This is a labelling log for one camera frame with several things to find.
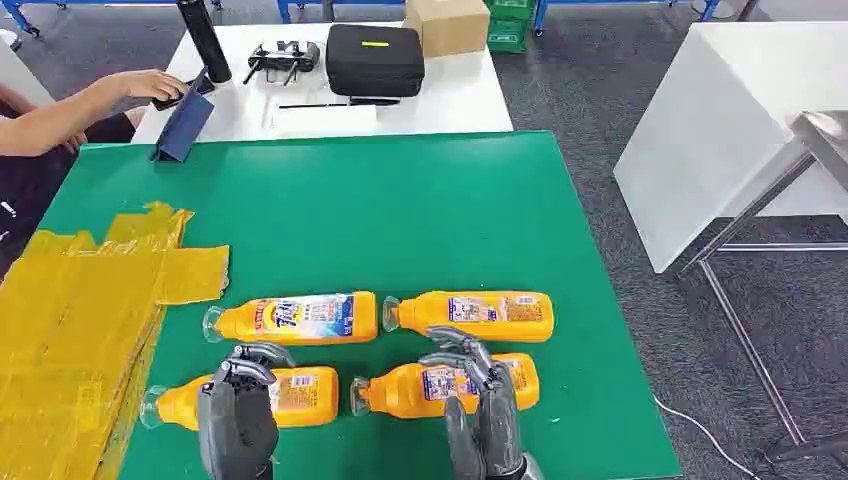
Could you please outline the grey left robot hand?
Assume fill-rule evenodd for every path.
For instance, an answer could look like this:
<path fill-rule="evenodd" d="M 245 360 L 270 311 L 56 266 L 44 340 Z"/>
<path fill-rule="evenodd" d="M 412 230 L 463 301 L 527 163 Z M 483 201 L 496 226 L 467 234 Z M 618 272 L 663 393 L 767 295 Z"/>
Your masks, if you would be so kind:
<path fill-rule="evenodd" d="M 200 456 L 210 479 L 271 479 L 279 433 L 269 387 L 274 368 L 293 367 L 271 342 L 242 343 L 221 361 L 197 394 Z"/>

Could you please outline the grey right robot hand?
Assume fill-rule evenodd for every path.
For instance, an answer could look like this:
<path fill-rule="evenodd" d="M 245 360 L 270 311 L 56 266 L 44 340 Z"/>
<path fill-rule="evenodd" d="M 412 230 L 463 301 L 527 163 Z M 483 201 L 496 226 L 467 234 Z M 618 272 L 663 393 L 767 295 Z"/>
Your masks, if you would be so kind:
<path fill-rule="evenodd" d="M 455 479 L 542 479 L 524 450 L 517 401 L 507 366 L 495 360 L 475 337 L 449 326 L 430 327 L 426 336 L 440 351 L 419 359 L 423 366 L 464 371 L 478 389 L 473 420 L 456 396 L 445 400 L 444 420 Z"/>

